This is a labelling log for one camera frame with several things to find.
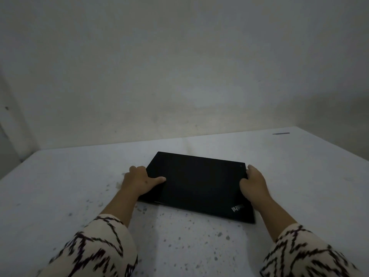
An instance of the laptop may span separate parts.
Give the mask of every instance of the laptop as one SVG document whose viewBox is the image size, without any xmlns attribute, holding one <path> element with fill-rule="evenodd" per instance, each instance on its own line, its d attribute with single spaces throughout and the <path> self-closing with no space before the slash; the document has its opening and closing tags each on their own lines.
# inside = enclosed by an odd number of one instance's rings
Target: laptop
<svg viewBox="0 0 369 277">
<path fill-rule="evenodd" d="M 241 162 L 158 152 L 146 168 L 151 178 L 166 177 L 140 201 L 255 223 L 254 211 L 239 189 L 246 178 Z"/>
</svg>

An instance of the speckled white surface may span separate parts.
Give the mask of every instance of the speckled white surface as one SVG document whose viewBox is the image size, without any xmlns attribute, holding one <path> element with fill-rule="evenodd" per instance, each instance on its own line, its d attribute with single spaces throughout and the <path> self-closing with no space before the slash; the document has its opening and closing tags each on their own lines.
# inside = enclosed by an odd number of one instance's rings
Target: speckled white surface
<svg viewBox="0 0 369 277">
<path fill-rule="evenodd" d="M 369 162 L 290 127 L 35 153 L 0 181 L 0 275 L 34 276 L 104 208 L 129 166 L 148 165 L 157 151 L 253 164 L 297 221 L 369 273 Z M 134 274 L 258 276 L 272 242 L 256 220 L 137 203 Z"/>
</svg>

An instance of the person's right hand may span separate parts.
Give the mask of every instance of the person's right hand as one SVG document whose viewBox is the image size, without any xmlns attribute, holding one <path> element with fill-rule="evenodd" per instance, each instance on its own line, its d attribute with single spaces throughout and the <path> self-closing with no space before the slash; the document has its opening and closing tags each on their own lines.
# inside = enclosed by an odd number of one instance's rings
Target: person's right hand
<svg viewBox="0 0 369 277">
<path fill-rule="evenodd" d="M 272 200 L 264 176 L 254 166 L 247 166 L 248 179 L 241 179 L 239 187 L 242 194 L 251 202 L 256 210 Z"/>
</svg>

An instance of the tabletop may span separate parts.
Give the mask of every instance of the tabletop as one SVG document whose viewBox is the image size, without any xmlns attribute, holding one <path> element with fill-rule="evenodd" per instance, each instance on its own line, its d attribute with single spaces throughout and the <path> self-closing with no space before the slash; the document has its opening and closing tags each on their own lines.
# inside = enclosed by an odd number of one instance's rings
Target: tabletop
<svg viewBox="0 0 369 277">
<path fill-rule="evenodd" d="M 254 165 L 282 207 L 369 274 L 369 162 L 288 127 L 36 152 L 0 181 L 0 275 L 37 275 L 158 151 Z M 128 229 L 138 276 L 258 276 L 272 246 L 258 213 L 246 224 L 138 202 Z"/>
</svg>

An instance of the patterned sleeve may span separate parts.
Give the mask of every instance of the patterned sleeve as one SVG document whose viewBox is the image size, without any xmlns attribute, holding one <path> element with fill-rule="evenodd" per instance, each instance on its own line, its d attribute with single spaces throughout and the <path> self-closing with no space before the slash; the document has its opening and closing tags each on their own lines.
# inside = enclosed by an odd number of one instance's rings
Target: patterned sleeve
<svg viewBox="0 0 369 277">
<path fill-rule="evenodd" d="M 264 277 L 362 276 L 342 253 L 297 223 L 278 237 L 260 274 Z"/>
<path fill-rule="evenodd" d="M 128 229 L 109 214 L 101 214 L 74 235 L 49 261 L 45 276 L 131 276 L 137 250 Z"/>
</svg>

